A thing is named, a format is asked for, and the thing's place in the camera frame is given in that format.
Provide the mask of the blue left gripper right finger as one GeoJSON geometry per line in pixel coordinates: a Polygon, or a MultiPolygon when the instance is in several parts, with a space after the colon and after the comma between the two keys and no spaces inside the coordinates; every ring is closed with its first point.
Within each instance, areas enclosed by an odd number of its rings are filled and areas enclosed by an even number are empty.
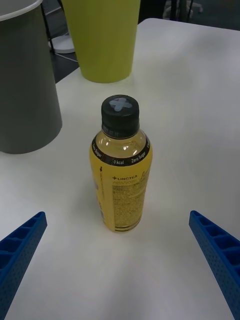
{"type": "Polygon", "coordinates": [[[240,241],[192,210],[189,227],[235,320],[240,319],[240,241]]]}

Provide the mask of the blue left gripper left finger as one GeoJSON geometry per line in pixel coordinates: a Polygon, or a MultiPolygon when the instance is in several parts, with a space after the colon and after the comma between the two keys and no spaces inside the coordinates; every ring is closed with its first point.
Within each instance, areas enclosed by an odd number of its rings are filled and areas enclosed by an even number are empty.
{"type": "Polygon", "coordinates": [[[41,211],[0,241],[0,319],[5,319],[47,228],[41,211]]]}

